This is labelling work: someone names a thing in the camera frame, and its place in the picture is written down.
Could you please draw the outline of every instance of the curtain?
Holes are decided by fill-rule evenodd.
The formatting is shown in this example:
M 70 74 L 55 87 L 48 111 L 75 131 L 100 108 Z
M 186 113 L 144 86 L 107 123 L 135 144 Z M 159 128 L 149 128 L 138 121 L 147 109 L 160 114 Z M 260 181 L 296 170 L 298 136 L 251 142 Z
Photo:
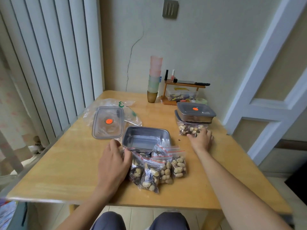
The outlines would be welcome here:
M 21 161 L 32 157 L 28 146 L 36 136 L 31 118 L 0 48 L 0 176 L 20 172 Z

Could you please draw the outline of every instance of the black knife handle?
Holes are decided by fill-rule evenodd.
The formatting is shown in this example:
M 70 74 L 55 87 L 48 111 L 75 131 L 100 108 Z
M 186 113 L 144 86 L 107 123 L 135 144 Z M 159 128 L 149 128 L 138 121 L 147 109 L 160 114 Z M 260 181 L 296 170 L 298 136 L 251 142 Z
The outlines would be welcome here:
M 204 86 L 209 86 L 210 83 L 201 83 L 201 82 L 195 82 L 194 85 L 204 85 Z

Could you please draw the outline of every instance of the left hand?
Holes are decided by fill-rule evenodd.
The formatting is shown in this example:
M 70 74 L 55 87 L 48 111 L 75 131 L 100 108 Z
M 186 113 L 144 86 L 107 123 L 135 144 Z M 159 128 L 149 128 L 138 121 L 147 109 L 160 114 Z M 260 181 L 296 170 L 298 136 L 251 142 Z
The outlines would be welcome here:
M 131 151 L 125 148 L 124 159 L 122 159 L 119 146 L 120 143 L 117 140 L 111 139 L 99 160 L 96 190 L 104 197 L 111 198 L 116 193 L 131 166 Z

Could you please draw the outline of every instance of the small wooden rack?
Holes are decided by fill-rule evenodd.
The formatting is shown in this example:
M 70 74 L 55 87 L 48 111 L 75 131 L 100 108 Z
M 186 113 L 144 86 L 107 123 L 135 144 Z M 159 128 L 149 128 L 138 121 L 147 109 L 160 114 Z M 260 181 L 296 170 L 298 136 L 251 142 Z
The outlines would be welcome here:
M 167 99 L 167 97 L 165 97 L 165 92 L 166 92 L 166 86 L 167 85 L 178 85 L 178 86 L 196 87 L 196 91 L 198 91 L 199 88 L 206 88 L 205 85 L 174 83 L 174 82 L 171 82 L 170 79 L 167 79 L 166 81 L 164 81 L 164 83 L 165 83 L 165 85 L 164 85 L 164 92 L 163 92 L 163 95 L 161 96 L 161 100 L 162 100 L 162 103 L 164 105 L 173 105 L 173 106 L 177 105 L 176 101 L 170 101 L 170 100 Z

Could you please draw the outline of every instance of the gray pants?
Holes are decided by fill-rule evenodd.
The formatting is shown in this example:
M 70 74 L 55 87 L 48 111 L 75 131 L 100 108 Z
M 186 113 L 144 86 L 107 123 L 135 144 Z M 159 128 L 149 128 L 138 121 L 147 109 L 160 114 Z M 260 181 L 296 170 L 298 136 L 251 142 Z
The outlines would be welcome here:
M 149 230 L 190 230 L 185 217 L 178 212 L 163 212 L 151 224 Z M 94 223 L 92 230 L 126 230 L 122 216 L 108 211 Z

